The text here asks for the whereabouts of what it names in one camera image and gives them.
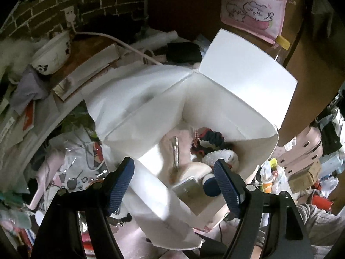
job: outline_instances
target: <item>cartoon print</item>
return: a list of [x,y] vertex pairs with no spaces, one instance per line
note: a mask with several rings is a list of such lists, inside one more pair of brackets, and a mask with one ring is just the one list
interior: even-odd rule
[[226,5],[226,9],[229,13],[230,18],[237,20],[239,22],[243,22],[245,12],[239,6],[228,3]]
[[243,9],[236,4],[228,3],[226,9],[230,18],[261,30],[269,27],[274,16],[265,5],[259,5],[255,1],[245,3]]
[[39,71],[39,72],[46,72],[48,69],[48,65],[38,65],[36,67],[36,70]]
[[274,13],[269,12],[265,5],[259,5],[255,1],[245,3],[243,8],[246,12],[244,23],[247,25],[266,30],[273,20]]

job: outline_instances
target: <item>round container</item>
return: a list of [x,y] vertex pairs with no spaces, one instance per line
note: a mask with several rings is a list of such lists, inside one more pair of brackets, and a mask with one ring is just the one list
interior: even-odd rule
[[69,32],[55,36],[32,57],[31,65],[39,73],[50,75],[59,70],[71,53]]
[[269,179],[264,179],[261,177],[262,182],[262,189],[264,193],[271,193],[272,191],[272,182],[273,182],[273,175],[269,177]]
[[221,193],[217,180],[213,173],[205,175],[202,180],[202,188],[204,189],[205,194],[209,197],[216,197]]

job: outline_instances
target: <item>brick wall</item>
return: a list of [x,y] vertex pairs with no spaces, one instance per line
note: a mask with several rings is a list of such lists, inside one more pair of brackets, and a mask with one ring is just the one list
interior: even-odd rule
[[22,0],[0,31],[0,39],[38,38],[67,29],[63,9],[74,6],[76,26],[99,15],[144,18],[144,0]]

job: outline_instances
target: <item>metal screw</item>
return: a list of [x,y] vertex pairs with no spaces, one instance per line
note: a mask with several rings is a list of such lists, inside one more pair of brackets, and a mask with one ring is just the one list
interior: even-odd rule
[[92,188],[94,188],[95,190],[99,190],[102,188],[102,183],[96,182],[92,185]]
[[65,193],[67,193],[67,190],[64,189],[64,188],[60,189],[60,190],[57,192],[57,194],[58,194],[59,196],[62,196],[62,195],[64,195]]
[[247,188],[248,191],[251,191],[251,192],[254,192],[255,189],[256,189],[255,186],[252,185],[252,184],[248,184],[246,188]]

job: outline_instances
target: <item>cardboard box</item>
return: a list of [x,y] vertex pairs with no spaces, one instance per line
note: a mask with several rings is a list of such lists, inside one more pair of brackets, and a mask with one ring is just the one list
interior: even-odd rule
[[237,173],[246,180],[276,147],[296,84],[262,50],[220,30],[198,69],[148,66],[109,81],[85,99],[106,165],[114,167],[126,156],[135,161],[123,204],[153,245],[197,248],[201,242],[192,227],[215,227],[227,208],[219,195],[195,210],[165,186],[169,167],[159,150],[162,137],[174,128],[220,131],[233,142]]
[[302,191],[310,186],[313,186],[318,178],[318,174],[321,170],[321,163],[319,160],[313,162],[305,169],[296,172],[289,178],[289,185],[293,193]]

